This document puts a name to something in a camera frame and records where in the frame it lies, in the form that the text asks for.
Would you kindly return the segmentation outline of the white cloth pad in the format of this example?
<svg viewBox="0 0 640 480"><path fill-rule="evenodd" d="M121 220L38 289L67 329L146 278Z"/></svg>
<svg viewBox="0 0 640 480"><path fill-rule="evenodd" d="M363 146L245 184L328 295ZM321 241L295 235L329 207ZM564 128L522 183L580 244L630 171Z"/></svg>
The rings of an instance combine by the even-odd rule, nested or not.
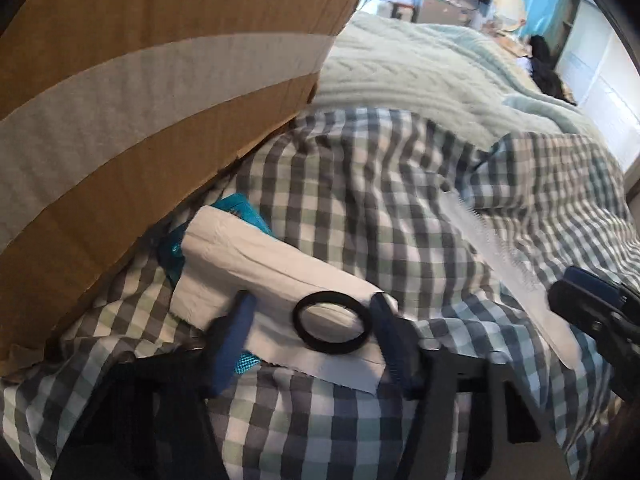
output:
<svg viewBox="0 0 640 480"><path fill-rule="evenodd" d="M297 248L281 242L270 249L265 268L273 272L270 296L256 314L245 348L259 359L297 370L325 382L373 394L385 370L378 344L369 339L346 356L329 356L312 350L295 333L292 311L313 292L342 292L368 304L379 289Z"/></svg>

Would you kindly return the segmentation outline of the white louvered wardrobe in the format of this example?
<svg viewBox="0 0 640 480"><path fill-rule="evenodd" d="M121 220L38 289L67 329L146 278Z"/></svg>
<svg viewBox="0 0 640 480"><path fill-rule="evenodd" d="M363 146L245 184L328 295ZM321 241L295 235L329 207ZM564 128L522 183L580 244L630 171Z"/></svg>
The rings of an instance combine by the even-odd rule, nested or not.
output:
<svg viewBox="0 0 640 480"><path fill-rule="evenodd" d="M578 4L556 71L627 171L639 156L639 74L594 4Z"/></svg>

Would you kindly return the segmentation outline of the black clothes pile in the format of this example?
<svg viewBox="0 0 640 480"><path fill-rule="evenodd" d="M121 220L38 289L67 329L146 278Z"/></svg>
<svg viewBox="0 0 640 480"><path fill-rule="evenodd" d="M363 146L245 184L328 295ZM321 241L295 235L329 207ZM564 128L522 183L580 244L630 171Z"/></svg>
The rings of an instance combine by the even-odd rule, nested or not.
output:
<svg viewBox="0 0 640 480"><path fill-rule="evenodd" d="M563 81L552 68L551 51L544 37L531 36L529 47L532 78L539 90L547 96L575 105L573 98L567 95Z"/></svg>

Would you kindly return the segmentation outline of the teal foil packet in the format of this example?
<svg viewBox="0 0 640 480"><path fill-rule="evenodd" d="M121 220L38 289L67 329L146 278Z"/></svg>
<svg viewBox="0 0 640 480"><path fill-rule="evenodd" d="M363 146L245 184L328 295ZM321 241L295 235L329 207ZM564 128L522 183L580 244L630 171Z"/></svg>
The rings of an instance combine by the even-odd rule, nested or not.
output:
<svg viewBox="0 0 640 480"><path fill-rule="evenodd" d="M273 279L265 263L278 243L242 194L202 207L157 247L158 262L174 288L171 313L206 330L240 290L254 294L262 306Z"/></svg>

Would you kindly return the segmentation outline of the pale green knit blanket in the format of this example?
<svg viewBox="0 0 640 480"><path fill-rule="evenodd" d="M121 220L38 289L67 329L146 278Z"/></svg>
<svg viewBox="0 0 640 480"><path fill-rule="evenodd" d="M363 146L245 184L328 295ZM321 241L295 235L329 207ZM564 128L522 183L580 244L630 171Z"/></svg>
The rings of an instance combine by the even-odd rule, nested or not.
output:
<svg viewBox="0 0 640 480"><path fill-rule="evenodd" d="M479 148L518 131L603 140L583 112L542 93L512 56L480 32L361 11L337 36L311 106L408 110Z"/></svg>

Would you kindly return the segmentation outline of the round vanity mirror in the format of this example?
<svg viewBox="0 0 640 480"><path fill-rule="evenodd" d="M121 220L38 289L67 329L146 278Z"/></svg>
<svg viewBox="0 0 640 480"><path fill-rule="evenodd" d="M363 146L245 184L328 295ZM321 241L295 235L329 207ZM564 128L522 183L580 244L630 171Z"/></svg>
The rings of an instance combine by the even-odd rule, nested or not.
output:
<svg viewBox="0 0 640 480"><path fill-rule="evenodd" d="M492 10L500 32L517 32L526 24L524 0L492 0Z"/></svg>

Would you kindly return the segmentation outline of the grey mini fridge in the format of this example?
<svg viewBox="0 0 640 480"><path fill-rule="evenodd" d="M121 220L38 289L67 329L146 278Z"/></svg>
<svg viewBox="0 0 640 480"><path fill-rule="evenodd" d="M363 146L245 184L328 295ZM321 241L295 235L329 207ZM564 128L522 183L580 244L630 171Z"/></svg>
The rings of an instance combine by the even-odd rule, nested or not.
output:
<svg viewBox="0 0 640 480"><path fill-rule="evenodd" d="M474 10L451 0L421 0L414 21L418 24L468 26Z"/></svg>

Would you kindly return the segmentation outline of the brown cardboard box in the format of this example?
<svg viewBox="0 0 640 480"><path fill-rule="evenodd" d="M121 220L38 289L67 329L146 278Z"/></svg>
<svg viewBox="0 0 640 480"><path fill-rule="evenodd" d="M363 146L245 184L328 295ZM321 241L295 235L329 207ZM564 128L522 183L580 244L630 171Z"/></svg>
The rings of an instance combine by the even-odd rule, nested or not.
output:
<svg viewBox="0 0 640 480"><path fill-rule="evenodd" d="M9 0L1 371L46 358L149 228L314 96L358 0Z"/></svg>

